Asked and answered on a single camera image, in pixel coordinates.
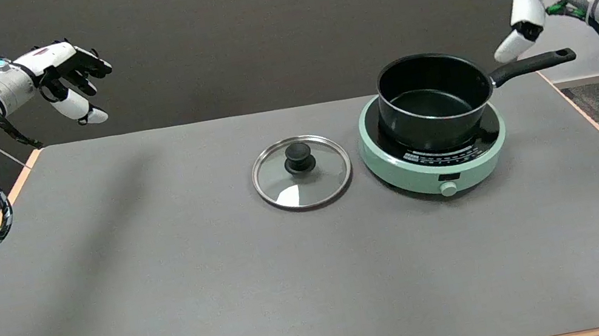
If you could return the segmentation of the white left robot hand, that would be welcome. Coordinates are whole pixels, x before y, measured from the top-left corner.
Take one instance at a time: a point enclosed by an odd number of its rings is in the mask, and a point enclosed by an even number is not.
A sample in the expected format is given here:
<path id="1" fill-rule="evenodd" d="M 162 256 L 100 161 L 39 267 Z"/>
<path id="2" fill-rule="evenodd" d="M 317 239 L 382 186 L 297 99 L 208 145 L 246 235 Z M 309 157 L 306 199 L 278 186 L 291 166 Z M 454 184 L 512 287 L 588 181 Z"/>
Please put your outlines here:
<path id="1" fill-rule="evenodd" d="M 109 114 L 87 99 L 97 94 L 90 79 L 105 78 L 113 72 L 111 63 L 95 50 L 65 40 L 56 41 L 35 47 L 13 63 L 29 71 L 42 98 L 61 115 L 81 126 L 108 120 Z"/>

